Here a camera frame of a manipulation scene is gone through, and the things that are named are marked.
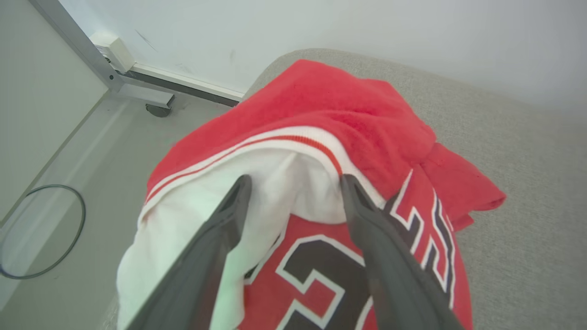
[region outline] gray fabric surface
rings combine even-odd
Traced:
[[[449,149],[508,194],[457,234],[473,321],[485,329],[587,329],[587,120],[385,60],[327,49],[277,59],[250,96],[298,59],[390,82]]]

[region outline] red cloth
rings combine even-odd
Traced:
[[[390,221],[402,225],[400,218],[408,221],[414,217],[413,210],[417,211],[419,216],[414,223],[421,219],[423,228],[416,238],[414,232],[406,229],[406,243],[414,244],[413,254],[421,264],[427,264],[429,244],[434,243],[439,258],[431,260],[437,264],[428,271],[431,276],[436,271],[439,278],[451,274],[455,282],[451,293],[453,311],[465,328],[472,329],[468,283],[451,227],[460,230],[471,224],[471,210],[496,208],[503,203],[505,194],[474,165],[436,143],[431,128],[386,82],[358,79],[337,68],[299,60],[250,99],[179,141],[151,175],[147,200],[161,190],[162,186],[156,185],[166,177],[249,137],[294,126],[318,127],[333,134],[352,163],[385,200],[390,200],[384,213],[391,214],[392,204],[395,205],[397,216]],[[403,199],[392,203],[403,185]],[[435,202],[436,195],[441,204]],[[444,223],[449,234],[442,236],[437,227]],[[292,217],[283,242],[258,266],[260,271],[252,285],[245,287],[245,320],[241,330],[275,329],[294,299],[318,316],[326,312],[334,297],[332,290],[313,283],[302,294],[275,273],[296,240],[318,234],[360,256],[350,242],[346,225],[310,223]],[[364,329],[376,327],[372,310],[364,322]]]

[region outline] caster wheel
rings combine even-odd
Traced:
[[[155,116],[155,117],[167,117],[169,116],[169,114],[171,113],[171,109],[165,109],[164,107],[160,107],[160,106],[153,106],[153,105],[145,105],[145,108],[147,109],[148,112],[151,113],[151,115]]]

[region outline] red stripe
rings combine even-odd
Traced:
[[[242,146],[230,151],[229,153],[223,155],[222,157],[220,157],[219,159],[214,160],[212,163],[206,165],[205,167],[199,169],[199,170],[195,170],[195,171],[191,171],[188,173],[184,173],[181,174],[179,176],[176,176],[175,178],[169,180],[168,182],[166,182],[165,184],[163,184],[161,187],[155,189],[153,192],[151,192],[149,194],[149,196],[147,197],[147,200],[145,201],[145,204],[147,202],[149,202],[151,200],[151,198],[153,198],[153,196],[155,196],[159,191],[161,191],[161,189],[167,187],[170,183],[172,183],[173,181],[184,177],[184,176],[190,176],[192,174],[198,173],[199,171],[203,171],[205,169],[207,169],[208,167],[212,166],[214,163],[222,160],[223,158],[225,158],[226,156],[234,153],[235,151],[243,148],[243,147],[247,147],[250,146],[252,144],[255,143],[259,143],[259,142],[265,142],[265,141],[270,141],[270,140],[287,140],[287,141],[295,141],[295,142],[300,142],[303,144],[306,144],[308,146],[314,147],[320,151],[322,151],[326,156],[328,156],[328,159],[330,159],[330,161],[332,162],[332,164],[334,165],[336,172],[338,173],[339,176],[342,175],[342,168],[340,167],[340,164],[338,163],[338,160],[336,159],[336,157],[334,156],[334,154],[332,153],[332,151],[330,149],[328,149],[324,144],[316,141],[316,140],[312,140],[309,139],[307,137],[303,137],[303,136],[296,136],[296,135],[283,135],[283,136],[273,136],[273,137],[266,137],[264,139],[260,139],[260,140],[255,140],[255,141],[251,141],[251,142],[247,142],[245,144],[243,144]]]

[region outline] white fabric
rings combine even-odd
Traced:
[[[335,155],[343,172],[355,175],[372,200],[383,205],[383,197],[351,163],[343,146],[330,133],[313,127],[289,127],[269,133],[296,134],[320,141]],[[210,162],[205,160],[194,167],[204,163]],[[253,182],[247,220],[240,243],[227,256],[210,329],[232,330],[242,321],[243,276],[269,251],[290,214],[319,223],[346,221],[334,165],[319,149],[300,142],[259,142],[198,173],[175,181],[173,176],[166,178],[164,181],[169,184],[143,208],[134,243],[119,266],[119,329],[126,328],[242,174],[249,174]]]

